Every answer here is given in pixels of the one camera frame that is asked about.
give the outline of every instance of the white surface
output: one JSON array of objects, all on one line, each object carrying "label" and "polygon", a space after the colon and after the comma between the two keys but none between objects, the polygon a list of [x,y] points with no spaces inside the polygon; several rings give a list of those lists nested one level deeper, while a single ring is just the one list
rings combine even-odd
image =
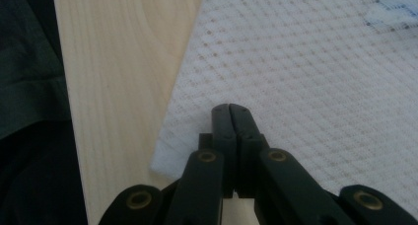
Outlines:
[{"label": "white surface", "polygon": [[178,178],[210,111],[249,108],[326,189],[376,188],[418,217],[418,28],[376,0],[203,0],[152,169]]}]

